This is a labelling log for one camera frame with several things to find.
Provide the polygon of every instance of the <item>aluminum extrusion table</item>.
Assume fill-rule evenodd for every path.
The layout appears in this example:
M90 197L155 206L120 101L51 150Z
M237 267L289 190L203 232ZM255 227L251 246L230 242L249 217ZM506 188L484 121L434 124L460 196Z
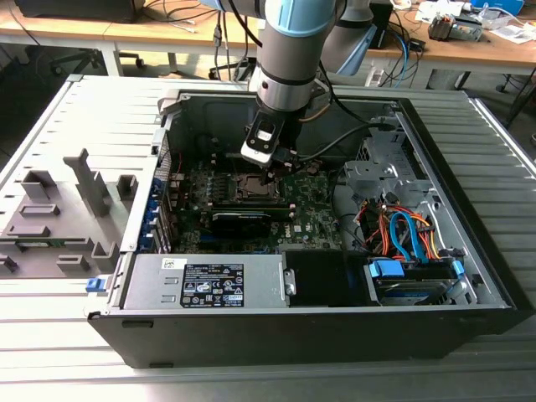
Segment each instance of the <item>aluminum extrusion table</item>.
M243 90L187 80L71 76L0 174L0 227L24 194L18 180L48 169L72 181L65 152L87 147L107 182L136 174L148 154L157 100L168 89ZM386 90L338 87L340 95ZM536 167L479 100L461 92L397 90L411 99L536 302ZM94 121L87 135L83 121ZM536 318L476 338L442 360L135 370L85 321L85 280L0 280L0 393L29 400L534 400Z

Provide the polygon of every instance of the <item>floor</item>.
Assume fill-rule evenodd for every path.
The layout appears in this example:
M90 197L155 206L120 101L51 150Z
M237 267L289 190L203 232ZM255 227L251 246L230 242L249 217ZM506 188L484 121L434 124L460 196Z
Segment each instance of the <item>floor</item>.
M27 49L30 58L28 65L20 65L17 60L14 60L7 66L3 66L0 72L0 127L3 128L0 135L0 168L5 165L9 156L15 152L30 131L63 84L67 73L76 66L76 63L64 65L64 73L57 77L50 71L49 62L76 52L76 49L30 47ZM166 54L144 53L141 57L146 63L146 67L141 70L135 66L134 59L123 60L125 75L146 77L169 75ZM207 77L209 68L214 66L214 57L210 55L178 54L177 57L178 68L191 75ZM224 64L225 61L225 57L219 57L219 64ZM106 70L104 68L93 69L88 66L83 74L105 75ZM223 72L222 79L226 76L226 72ZM522 80L523 77L516 77L516 79ZM502 75L473 74L464 88L480 97L493 114L502 120L508 115L509 107L518 93L512 85L506 88L505 93L497 92L495 87L503 82ZM532 159L536 158L536 147L531 144L530 137L536 133L535 127L536 103L531 102L512 124L510 132Z

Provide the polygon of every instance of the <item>power supply label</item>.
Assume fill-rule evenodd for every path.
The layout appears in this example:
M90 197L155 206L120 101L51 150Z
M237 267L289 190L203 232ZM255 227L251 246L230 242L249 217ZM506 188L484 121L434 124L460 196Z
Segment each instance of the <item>power supply label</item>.
M181 306L243 307L244 265L186 264Z

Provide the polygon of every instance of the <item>green circuit board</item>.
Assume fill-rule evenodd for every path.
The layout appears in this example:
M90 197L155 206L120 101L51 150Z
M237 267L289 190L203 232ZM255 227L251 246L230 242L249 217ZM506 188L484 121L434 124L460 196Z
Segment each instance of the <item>green circuit board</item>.
M296 173L262 186L255 174L195 168L184 174L179 188L175 252L278 254L341 248L325 172ZM269 215L267 235L246 239L214 235L215 214Z

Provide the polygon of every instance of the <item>blue cable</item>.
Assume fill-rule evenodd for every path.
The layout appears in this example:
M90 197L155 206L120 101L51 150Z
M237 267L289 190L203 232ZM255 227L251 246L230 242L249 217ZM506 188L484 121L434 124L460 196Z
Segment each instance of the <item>blue cable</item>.
M393 242L394 247L402 253L406 261L411 261L410 253L408 253L396 237L396 219L398 216L402 216L405 220L408 221L408 226L410 227L411 235L411 244L413 245L413 252L415 257L418 260L421 260L425 264L428 263L428 257L426 257L425 252L420 247L419 236L417 235L417 228L415 227L415 222L406 212L397 212L391 216L391 221L389 222L389 232L391 234L391 241Z
M405 42L400 37L400 35L395 34L394 36L400 41L400 43L402 44L402 49L404 50L404 67L402 68L402 74L400 75L399 80L394 85L394 88L398 88L400 83L402 82L402 80L405 77L405 71L406 71L406 69L408 67L408 59L410 58L410 55L408 54L408 48L406 47Z

